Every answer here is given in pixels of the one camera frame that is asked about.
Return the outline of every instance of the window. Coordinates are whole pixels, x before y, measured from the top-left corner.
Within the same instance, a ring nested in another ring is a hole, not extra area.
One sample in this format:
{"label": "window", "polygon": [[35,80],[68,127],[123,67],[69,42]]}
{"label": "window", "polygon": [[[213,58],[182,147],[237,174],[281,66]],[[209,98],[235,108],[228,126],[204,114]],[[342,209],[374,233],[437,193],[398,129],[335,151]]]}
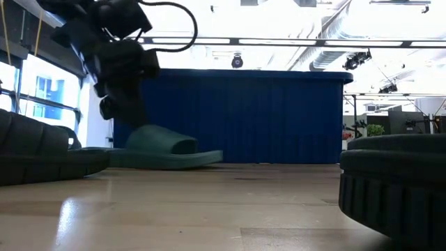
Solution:
{"label": "window", "polygon": [[32,55],[23,61],[22,70],[22,95],[77,107],[80,86],[74,74]]}
{"label": "window", "polygon": [[12,108],[12,100],[8,95],[0,95],[0,109],[5,109],[10,112]]}
{"label": "window", "polygon": [[75,129],[76,115],[69,109],[62,109],[29,100],[20,100],[20,114],[53,126]]}
{"label": "window", "polygon": [[3,82],[1,88],[12,91],[18,85],[20,70],[14,66],[0,62],[0,80]]}

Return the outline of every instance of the ductwork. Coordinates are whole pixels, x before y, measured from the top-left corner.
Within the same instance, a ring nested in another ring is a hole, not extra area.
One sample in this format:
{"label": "ductwork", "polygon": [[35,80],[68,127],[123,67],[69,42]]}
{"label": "ductwork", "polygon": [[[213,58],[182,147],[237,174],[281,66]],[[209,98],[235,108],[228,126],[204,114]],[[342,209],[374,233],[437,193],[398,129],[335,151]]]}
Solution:
{"label": "ductwork", "polygon": [[[345,3],[345,6],[337,14],[337,17],[328,25],[323,28],[319,38],[324,39],[363,39],[362,36],[350,36],[342,31],[342,24],[348,17],[348,9],[350,7],[351,0]],[[289,68],[289,70],[301,70],[302,68],[309,67],[311,71],[323,71],[333,61],[347,53],[347,51],[329,51],[322,50],[318,47],[308,47],[300,55],[299,59]]]}

